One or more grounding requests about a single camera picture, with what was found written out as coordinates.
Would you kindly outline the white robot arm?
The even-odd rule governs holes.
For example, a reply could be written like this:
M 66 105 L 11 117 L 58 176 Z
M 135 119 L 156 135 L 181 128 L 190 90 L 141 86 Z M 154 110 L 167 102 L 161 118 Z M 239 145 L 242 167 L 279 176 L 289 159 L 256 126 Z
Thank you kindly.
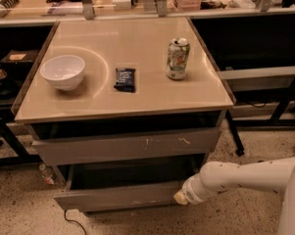
M 246 165 L 209 162 L 173 197 L 180 205 L 197 205 L 236 188 L 282 194 L 276 235 L 295 235 L 295 157 Z

